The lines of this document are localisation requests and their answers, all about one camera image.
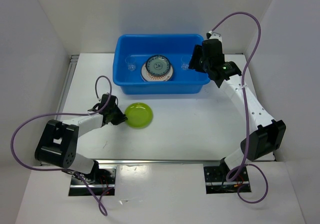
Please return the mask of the clear plastic cup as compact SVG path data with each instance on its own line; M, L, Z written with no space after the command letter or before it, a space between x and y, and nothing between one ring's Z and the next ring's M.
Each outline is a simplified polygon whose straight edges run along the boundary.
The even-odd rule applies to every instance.
M129 71L136 70L136 58L134 56L128 56L125 59L125 63L127 64L127 68Z
M191 61L191 56L190 55L182 56L181 57L181 68L183 70L188 70L190 61Z

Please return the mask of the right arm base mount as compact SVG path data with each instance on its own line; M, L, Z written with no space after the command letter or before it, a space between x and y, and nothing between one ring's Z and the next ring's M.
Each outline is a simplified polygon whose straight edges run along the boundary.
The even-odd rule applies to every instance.
M232 182L227 182L225 174L218 166L204 166L204 180L207 194L251 192L247 168L244 167L240 175Z

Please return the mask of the orange sunburst plate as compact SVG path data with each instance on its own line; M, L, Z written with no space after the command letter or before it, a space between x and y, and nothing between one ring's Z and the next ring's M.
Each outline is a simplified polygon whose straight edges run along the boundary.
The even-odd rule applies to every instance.
M147 69L146 69L146 63L144 63L141 67L141 77L144 81L146 82L165 82L165 81L169 81L173 75L174 75L174 71L173 71L173 67L171 66L169 71L161 76L155 76L150 74Z

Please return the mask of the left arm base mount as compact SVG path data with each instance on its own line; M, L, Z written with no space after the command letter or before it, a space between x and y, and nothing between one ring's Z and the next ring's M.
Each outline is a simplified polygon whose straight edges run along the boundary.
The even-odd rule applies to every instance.
M107 166L102 168L102 174L100 174L95 180L89 179L87 176L81 174L81 177L85 180L87 185L97 196L100 196L107 190L107 196L113 196L115 194L116 183L116 166ZM72 176L68 191L68 196L90 196L91 193L87 189L84 182L77 176Z

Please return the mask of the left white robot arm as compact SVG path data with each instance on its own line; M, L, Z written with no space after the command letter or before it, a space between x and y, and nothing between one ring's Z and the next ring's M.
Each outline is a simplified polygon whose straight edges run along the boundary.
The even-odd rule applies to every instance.
M118 107L114 95L103 94L100 103L89 109L89 114L65 121L50 120L36 147L35 159L64 169L78 172L90 184L96 183L106 172L96 160L76 152L78 139L108 123L119 125L127 120Z

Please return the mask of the small teal patterned plate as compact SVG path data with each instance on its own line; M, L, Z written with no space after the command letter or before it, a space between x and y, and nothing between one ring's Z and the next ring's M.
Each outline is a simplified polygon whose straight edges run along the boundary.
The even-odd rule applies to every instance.
M155 76L165 75L171 68L168 58L162 55L153 55L145 64L146 70Z

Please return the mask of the green plastic plate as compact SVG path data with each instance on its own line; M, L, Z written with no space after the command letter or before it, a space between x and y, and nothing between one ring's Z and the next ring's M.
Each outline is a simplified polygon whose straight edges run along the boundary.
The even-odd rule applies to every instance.
M146 128L153 120L153 111L149 105L141 102L132 103L126 109L126 124L135 129Z

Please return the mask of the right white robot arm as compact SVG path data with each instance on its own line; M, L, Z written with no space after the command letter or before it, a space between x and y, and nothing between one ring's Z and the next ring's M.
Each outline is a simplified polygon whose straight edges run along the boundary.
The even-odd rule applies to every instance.
M244 71L235 62L225 61L220 40L208 39L201 45L195 45L189 69L206 73L246 120L246 137L240 148L220 162L222 179L233 179L237 167L279 149L286 131L285 123L275 120L260 104L244 81Z

